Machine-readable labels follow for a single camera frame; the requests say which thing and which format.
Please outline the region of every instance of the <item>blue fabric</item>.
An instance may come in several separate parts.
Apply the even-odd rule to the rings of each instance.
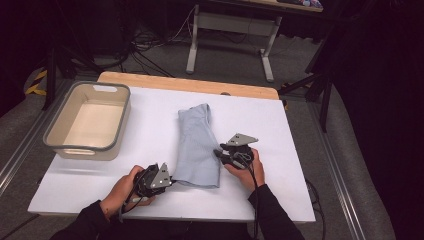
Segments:
[[[220,161],[213,153],[219,144],[210,128],[208,104],[178,111],[180,141],[173,180],[187,186],[218,188]]]

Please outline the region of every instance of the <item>person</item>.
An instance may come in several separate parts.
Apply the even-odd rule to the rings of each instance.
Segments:
[[[252,148],[254,160],[252,161],[258,188],[249,171],[236,169],[226,164],[224,167],[236,176],[242,185],[247,188],[251,195],[248,201],[253,208],[257,207],[258,222],[262,234],[266,240],[300,240],[304,239],[296,225],[290,220],[287,213],[279,204],[265,183],[265,172],[259,153]],[[84,208],[76,220],[68,227],[56,232],[51,239],[251,239],[246,223],[209,223],[209,222],[172,222],[172,221],[149,221],[126,219],[123,224],[119,223],[116,216],[122,203],[127,198],[133,187],[134,176],[142,171],[140,166],[134,166],[128,175],[123,176],[116,182],[110,193],[102,201],[98,200]],[[147,206],[155,200],[151,197],[147,201],[140,202],[139,206]],[[179,226],[183,232],[174,234],[171,226]]]

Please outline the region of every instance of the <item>plastic bin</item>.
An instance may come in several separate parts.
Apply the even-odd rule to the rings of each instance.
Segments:
[[[122,84],[77,82],[44,134],[62,158],[112,160],[118,153],[131,109]]]

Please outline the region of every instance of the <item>gray carpet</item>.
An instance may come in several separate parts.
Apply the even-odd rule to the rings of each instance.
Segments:
[[[241,39],[239,35],[230,34],[226,37]],[[243,43],[234,44],[226,37],[216,32],[206,32],[202,35],[199,40],[195,72],[192,75],[185,73],[189,52],[187,42],[152,48],[144,54],[175,77],[278,89],[284,82],[295,82],[307,76],[304,69],[319,47],[312,44],[311,39],[290,39],[284,36],[277,38],[270,56],[276,80],[275,83],[267,83],[261,60],[257,55],[257,50],[265,43],[265,39],[249,37]],[[98,64],[113,61],[114,59],[96,58]],[[126,72],[143,71],[131,56],[123,63],[123,68]],[[146,69],[152,75],[160,75],[156,71]],[[120,71],[118,67],[108,70]],[[79,73],[76,77],[78,80],[95,79],[95,75],[90,71]],[[313,103],[306,103],[302,98],[293,99],[288,101],[287,117],[304,175],[319,192],[326,221],[325,239],[363,239],[353,237],[349,229],[332,179],[327,155],[320,141],[320,130],[314,124],[316,119],[310,112],[309,104]],[[38,114],[42,112],[43,101],[43,96],[28,95],[24,102],[0,118],[2,169]],[[331,142],[345,178],[364,236],[368,239],[394,239],[390,219],[369,178],[349,117],[335,89],[331,96],[326,136]],[[37,190],[37,182],[43,177],[53,156],[54,153],[42,143],[41,135],[38,136],[13,180],[0,196],[2,215],[0,237],[34,216],[27,212],[27,208]],[[73,219],[74,216],[40,216],[8,239],[47,239]],[[315,223],[298,224],[306,239],[322,239],[322,221],[319,214],[316,214],[316,219]]]

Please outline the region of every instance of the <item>black sleeve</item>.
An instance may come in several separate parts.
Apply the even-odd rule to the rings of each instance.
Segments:
[[[84,208],[77,219],[50,239],[96,239],[99,232],[109,227],[109,221],[100,208],[100,200]]]
[[[259,226],[266,240],[304,240],[302,233],[281,207],[268,185],[262,185],[254,191],[249,202],[254,208],[258,207]]]

